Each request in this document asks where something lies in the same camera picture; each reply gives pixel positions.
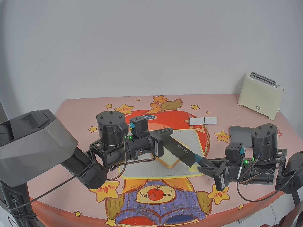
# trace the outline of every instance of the toaster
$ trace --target toaster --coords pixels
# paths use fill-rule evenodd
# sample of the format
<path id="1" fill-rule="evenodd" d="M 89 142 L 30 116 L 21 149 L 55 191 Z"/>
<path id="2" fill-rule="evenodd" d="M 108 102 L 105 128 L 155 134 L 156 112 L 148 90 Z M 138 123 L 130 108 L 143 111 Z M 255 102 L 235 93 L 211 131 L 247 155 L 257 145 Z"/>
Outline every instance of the toaster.
<path id="1" fill-rule="evenodd" d="M 255 72 L 248 72 L 244 78 L 238 104 L 274 120 L 280 111 L 283 93 L 284 88 L 277 85 L 274 80 Z"/>

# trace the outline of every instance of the gray tray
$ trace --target gray tray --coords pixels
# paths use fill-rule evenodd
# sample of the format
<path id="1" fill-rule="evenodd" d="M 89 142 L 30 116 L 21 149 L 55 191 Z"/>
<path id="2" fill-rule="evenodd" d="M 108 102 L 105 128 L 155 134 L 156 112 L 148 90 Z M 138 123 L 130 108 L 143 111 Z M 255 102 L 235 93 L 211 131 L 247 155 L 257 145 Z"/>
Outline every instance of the gray tray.
<path id="1" fill-rule="evenodd" d="M 229 134 L 232 142 L 242 142 L 244 147 L 252 147 L 251 132 L 254 128 L 230 126 Z"/>

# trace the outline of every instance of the black cable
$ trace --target black cable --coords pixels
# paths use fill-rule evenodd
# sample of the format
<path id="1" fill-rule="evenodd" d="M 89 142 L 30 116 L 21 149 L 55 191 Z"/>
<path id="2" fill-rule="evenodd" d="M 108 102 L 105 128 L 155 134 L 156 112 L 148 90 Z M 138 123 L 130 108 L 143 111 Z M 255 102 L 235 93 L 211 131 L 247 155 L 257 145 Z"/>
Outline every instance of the black cable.
<path id="1" fill-rule="evenodd" d="M 247 171 L 244 174 L 242 174 L 242 176 L 240 177 L 241 180 L 250 171 L 250 169 L 252 169 L 252 167 L 257 163 L 257 161 L 259 160 L 259 158 L 260 158 L 260 155 L 258 155 L 257 159 L 254 161 L 254 163 L 252 163 L 252 165 L 247 169 Z"/>
<path id="2" fill-rule="evenodd" d="M 269 198 L 271 198 L 273 195 L 275 195 L 275 194 L 277 194 L 279 191 L 281 191 L 281 190 L 290 182 L 290 180 L 291 180 L 291 179 L 293 178 L 293 176 L 296 174 L 296 172 L 298 171 L 298 169 L 295 170 L 295 172 L 294 172 L 293 175 L 290 177 L 290 179 L 288 179 L 288 181 L 287 181 L 282 187 L 280 187 L 279 190 L 277 190 L 276 192 L 274 192 L 272 195 L 267 196 L 266 198 L 259 199 L 259 200 L 249 200 L 249 199 L 244 198 L 244 197 L 240 194 L 240 191 L 239 191 L 239 180 L 237 181 L 237 191 L 238 191 L 238 194 L 240 195 L 240 197 L 241 197 L 242 199 L 244 199 L 244 200 L 247 201 L 247 202 L 261 202 L 261 201 L 263 201 L 263 200 L 269 199 Z"/>
<path id="3" fill-rule="evenodd" d="M 94 162 L 93 162 L 93 154 L 92 154 L 91 149 L 89 149 L 89 151 L 90 151 L 90 153 L 91 153 L 91 163 L 90 163 L 83 171 L 79 172 L 77 175 L 74 175 L 73 177 L 71 177 L 70 179 L 66 180 L 65 182 L 59 184 L 58 186 L 52 188 L 51 190 L 47 191 L 46 193 L 40 195 L 39 197 L 37 197 L 37 198 L 35 198 L 35 199 L 33 199 L 33 200 L 31 200 L 31 201 L 25 203 L 25 204 L 22 204 L 22 205 L 20 205 L 20 206 L 18 206 L 18 207 L 16 207 L 16 208 L 12 208 L 12 209 L 7 208 L 7 209 L 8 209 L 9 211 L 14 211 L 14 210 L 17 210 L 17 209 L 19 209 L 19 208 L 22 208 L 22 207 L 24 207 L 24 206 L 26 206 L 26 205 L 28 205 L 28 204 L 31 204 L 32 202 L 35 202 L 36 200 L 38 200 L 38 199 L 44 197 L 45 195 L 47 195 L 47 194 L 49 194 L 50 192 L 56 190 L 57 188 L 61 187 L 62 185 L 68 183 L 70 180 L 73 180 L 75 177 L 79 177 L 79 176 L 82 176 L 83 174 L 85 174 L 85 172 L 88 171 L 88 170 L 93 166 L 93 164 L 94 164 Z"/>

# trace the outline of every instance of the yellow star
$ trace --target yellow star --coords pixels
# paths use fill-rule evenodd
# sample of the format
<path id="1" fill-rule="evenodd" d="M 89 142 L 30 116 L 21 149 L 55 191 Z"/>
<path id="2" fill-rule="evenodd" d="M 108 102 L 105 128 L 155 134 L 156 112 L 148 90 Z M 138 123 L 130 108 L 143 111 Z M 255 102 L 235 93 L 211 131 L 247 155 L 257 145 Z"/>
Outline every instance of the yellow star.
<path id="1" fill-rule="evenodd" d="M 80 217 L 80 215 L 82 214 L 82 213 L 80 213 L 79 211 L 74 212 L 74 213 L 75 213 L 75 216 L 76 216 L 76 217 Z"/>
<path id="2" fill-rule="evenodd" d="M 226 134 L 224 131 L 221 131 L 220 133 L 215 133 L 215 135 L 217 136 L 217 141 L 224 140 L 228 143 L 228 139 L 230 138 L 230 135 Z"/>
<path id="3" fill-rule="evenodd" d="M 223 191 L 217 191 L 216 185 L 212 185 L 212 192 L 207 195 L 208 198 L 214 199 L 215 205 L 218 205 L 222 200 L 229 200 L 230 197 L 227 194 L 228 187 L 225 187 Z"/>
<path id="4" fill-rule="evenodd" d="M 90 189 L 89 191 L 96 194 L 97 202 L 102 202 L 106 198 L 118 198 L 117 187 L 119 186 L 119 181 L 109 181 L 105 182 L 103 186 L 98 189 Z"/>
<path id="5" fill-rule="evenodd" d="M 116 111 L 121 112 L 123 114 L 132 114 L 133 106 L 127 106 L 126 104 L 122 104 L 120 108 L 115 108 Z"/>
<path id="6" fill-rule="evenodd" d="M 153 96 L 153 98 L 154 98 L 154 103 L 156 102 L 164 103 L 165 101 L 169 100 L 168 98 L 165 98 L 163 95 Z"/>
<path id="7" fill-rule="evenodd" d="M 194 109 L 194 110 L 199 109 L 198 105 L 192 105 L 191 108 Z"/>
<path id="8" fill-rule="evenodd" d="M 104 106 L 104 108 L 112 108 L 113 105 L 112 104 L 106 104 L 106 106 Z"/>
<path id="9" fill-rule="evenodd" d="M 116 221 L 115 219 L 107 218 L 107 221 L 105 222 L 105 224 L 107 224 L 109 226 L 117 226 L 115 221 Z"/>
<path id="10" fill-rule="evenodd" d="M 89 131 L 90 131 L 91 133 L 93 133 L 93 132 L 97 131 L 97 128 L 98 128 L 98 127 L 93 127 L 93 126 L 92 126 L 92 127 L 89 129 Z"/>

